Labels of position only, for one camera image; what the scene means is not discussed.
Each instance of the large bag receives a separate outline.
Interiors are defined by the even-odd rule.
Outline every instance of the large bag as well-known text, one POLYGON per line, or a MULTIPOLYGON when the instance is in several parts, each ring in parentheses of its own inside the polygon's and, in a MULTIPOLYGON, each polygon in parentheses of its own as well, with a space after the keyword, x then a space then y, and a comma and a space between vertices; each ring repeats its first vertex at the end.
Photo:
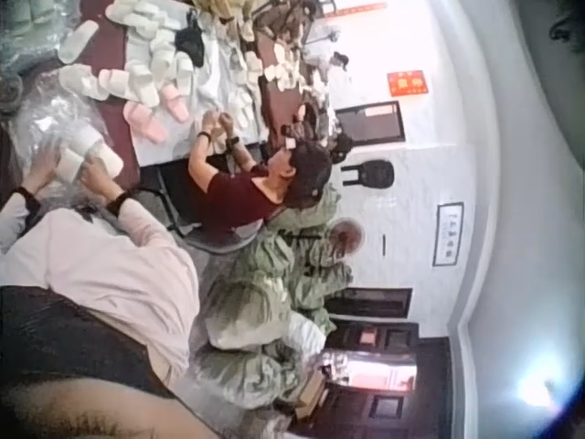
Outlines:
POLYGON ((351 268, 343 262, 324 268, 297 265, 287 283, 292 309, 322 308, 327 296, 347 288, 352 280, 351 268))
POLYGON ((253 272, 262 272, 273 277, 283 277, 293 265, 293 249, 278 233, 265 230, 241 251, 231 275, 245 277, 253 272))
POLYGON ((247 278, 219 278, 210 296, 205 324, 209 342, 216 348, 266 345, 288 329, 291 305, 282 278, 261 272, 247 278))
POLYGON ((300 230, 321 226, 329 222, 337 212, 341 195, 333 185, 324 187, 319 203, 309 209, 286 209, 267 224, 269 230, 300 230))
POLYGON ((299 383, 293 365, 253 352, 198 351, 194 372, 201 386, 244 409, 273 403, 299 383))

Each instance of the clear plastic wrap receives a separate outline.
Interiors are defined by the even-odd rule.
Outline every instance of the clear plastic wrap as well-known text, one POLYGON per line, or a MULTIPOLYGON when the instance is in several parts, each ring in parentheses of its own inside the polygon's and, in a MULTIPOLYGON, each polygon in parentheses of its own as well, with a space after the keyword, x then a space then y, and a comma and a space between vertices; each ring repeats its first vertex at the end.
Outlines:
MULTIPOLYGON (((23 175, 28 172, 38 148, 70 145, 80 129, 88 126, 101 135, 106 145, 112 145, 105 122, 91 100, 61 87, 58 70, 40 74, 18 114, 8 123, 23 175)), ((56 179, 41 195, 43 198, 74 197, 80 193, 79 183, 65 184, 56 179)))
POLYGON ((79 0, 1 1, 0 71, 21 72, 53 58, 79 21, 79 0))

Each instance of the cardboard box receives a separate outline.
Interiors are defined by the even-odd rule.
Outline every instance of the cardboard box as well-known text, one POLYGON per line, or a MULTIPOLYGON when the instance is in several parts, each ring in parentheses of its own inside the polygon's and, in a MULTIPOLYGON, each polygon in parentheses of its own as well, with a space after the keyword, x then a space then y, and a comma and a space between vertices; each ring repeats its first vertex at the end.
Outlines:
POLYGON ((325 383, 325 376, 321 373, 320 370, 313 370, 309 377, 307 378, 307 382, 304 385, 301 394, 299 395, 299 399, 297 402, 297 407, 306 407, 313 402, 314 395, 319 391, 322 387, 322 384, 325 383))
POLYGON ((313 414, 315 408, 317 407, 317 405, 323 404, 324 398, 322 398, 322 396, 324 395, 324 391, 325 391, 325 381, 322 380, 321 383, 319 384, 319 387, 314 391, 313 398, 311 399, 309 404, 305 405, 304 407, 297 407, 296 408, 296 410, 294 411, 294 414, 296 415, 296 419, 301 420, 301 419, 308 418, 309 416, 311 416, 313 414))

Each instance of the maroon shirt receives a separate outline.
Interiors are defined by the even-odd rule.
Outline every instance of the maroon shirt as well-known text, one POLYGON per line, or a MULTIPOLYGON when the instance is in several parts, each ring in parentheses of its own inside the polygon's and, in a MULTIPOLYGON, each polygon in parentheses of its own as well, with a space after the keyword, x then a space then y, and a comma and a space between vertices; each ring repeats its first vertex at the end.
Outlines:
POLYGON ((203 200, 203 226, 229 230, 269 218, 279 205, 267 199, 252 181, 254 177, 267 175, 268 170, 262 165, 235 175, 225 172, 215 174, 203 200))

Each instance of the pink slipper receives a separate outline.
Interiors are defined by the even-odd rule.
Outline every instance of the pink slipper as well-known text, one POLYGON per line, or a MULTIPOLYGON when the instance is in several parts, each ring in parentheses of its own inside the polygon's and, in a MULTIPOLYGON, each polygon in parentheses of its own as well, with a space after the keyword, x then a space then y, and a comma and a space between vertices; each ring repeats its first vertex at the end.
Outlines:
POLYGON ((166 140, 165 126, 153 117, 153 111, 147 106, 128 101, 124 105, 123 114, 124 119, 136 134, 146 137, 155 144, 166 140))
POLYGON ((166 109, 175 119, 180 123, 186 122, 189 119, 189 110, 177 87, 173 84, 167 84, 161 89, 161 95, 163 96, 166 109))

